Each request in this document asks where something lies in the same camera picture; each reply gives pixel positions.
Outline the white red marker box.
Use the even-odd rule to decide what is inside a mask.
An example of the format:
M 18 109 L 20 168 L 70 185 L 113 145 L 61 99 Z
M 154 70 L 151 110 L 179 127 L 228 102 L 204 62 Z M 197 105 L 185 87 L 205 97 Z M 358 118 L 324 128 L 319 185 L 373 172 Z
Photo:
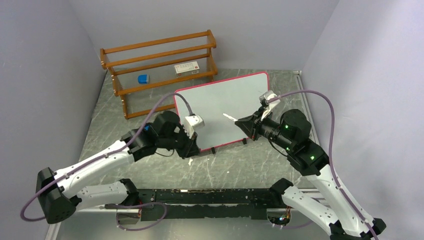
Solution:
M 175 75 L 177 78 L 195 75 L 200 72 L 197 61 L 185 62 L 174 65 Z

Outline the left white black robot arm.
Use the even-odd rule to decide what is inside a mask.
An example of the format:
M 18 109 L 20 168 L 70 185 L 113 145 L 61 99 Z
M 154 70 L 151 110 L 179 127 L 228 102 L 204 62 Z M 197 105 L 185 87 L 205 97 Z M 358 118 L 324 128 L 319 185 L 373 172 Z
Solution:
M 172 111 L 160 113 L 153 122 L 132 129 L 103 151 L 72 166 L 37 174 L 37 199 L 48 224 L 56 224 L 77 211 L 100 205 L 132 208 L 140 203 L 139 191 L 128 178 L 104 185 L 90 185 L 100 175 L 154 155 L 157 149 L 176 152 L 182 159 L 200 153 L 197 130 L 205 122 L 191 114 L 180 119 Z

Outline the white red whiteboard marker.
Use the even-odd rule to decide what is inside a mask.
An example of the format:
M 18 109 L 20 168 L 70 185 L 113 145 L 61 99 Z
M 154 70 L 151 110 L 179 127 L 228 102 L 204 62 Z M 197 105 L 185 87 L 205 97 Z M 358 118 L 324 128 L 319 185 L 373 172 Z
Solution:
M 232 116 L 230 116 L 230 115 L 228 115 L 226 113 L 223 113 L 222 115 L 224 117 L 228 118 L 229 120 L 233 121 L 233 122 L 237 122 L 238 121 L 236 118 L 234 118 L 234 117 L 232 117 Z

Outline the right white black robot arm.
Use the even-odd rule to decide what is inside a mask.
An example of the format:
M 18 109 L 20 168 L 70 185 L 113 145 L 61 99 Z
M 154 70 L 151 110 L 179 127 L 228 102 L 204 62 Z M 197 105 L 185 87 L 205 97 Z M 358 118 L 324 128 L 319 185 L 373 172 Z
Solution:
M 327 153 L 309 138 L 312 126 L 300 110 L 286 111 L 279 122 L 262 115 L 258 110 L 235 120 L 234 124 L 253 141 L 264 137 L 283 148 L 290 165 L 311 182 L 327 202 L 327 205 L 321 204 L 282 178 L 271 187 L 269 199 L 275 207 L 295 208 L 332 240 L 372 240 L 386 229 L 382 219 L 367 213 L 346 190 L 332 170 Z

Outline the blue eraser on shelf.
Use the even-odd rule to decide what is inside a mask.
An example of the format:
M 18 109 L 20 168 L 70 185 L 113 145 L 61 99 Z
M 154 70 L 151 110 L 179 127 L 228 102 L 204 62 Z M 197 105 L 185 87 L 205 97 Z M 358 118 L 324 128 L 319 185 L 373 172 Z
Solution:
M 150 82 L 150 76 L 148 74 L 141 74 L 137 77 L 137 82 L 141 85 L 148 84 Z

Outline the pink-framed whiteboard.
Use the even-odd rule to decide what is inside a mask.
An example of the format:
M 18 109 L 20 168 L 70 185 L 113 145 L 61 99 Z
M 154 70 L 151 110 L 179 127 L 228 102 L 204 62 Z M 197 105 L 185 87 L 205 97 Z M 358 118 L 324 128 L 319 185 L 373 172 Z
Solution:
M 253 114 L 260 106 L 259 97 L 270 89 L 266 72 L 256 72 L 176 90 L 189 103 L 205 126 L 197 130 L 197 145 L 212 147 L 248 137 L 223 113 L 236 119 Z

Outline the wooden three-tier shelf rack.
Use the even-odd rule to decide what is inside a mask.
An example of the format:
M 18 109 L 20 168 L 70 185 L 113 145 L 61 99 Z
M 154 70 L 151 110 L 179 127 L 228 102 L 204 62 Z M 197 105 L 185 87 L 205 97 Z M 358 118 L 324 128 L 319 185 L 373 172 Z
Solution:
M 111 75 L 113 93 L 120 98 L 125 119 L 147 115 L 154 93 L 211 83 L 218 74 L 213 58 L 217 41 L 211 30 L 100 49 L 100 63 Z M 197 61 L 199 73 L 176 77 L 174 65 Z M 139 75 L 149 75 L 139 84 Z

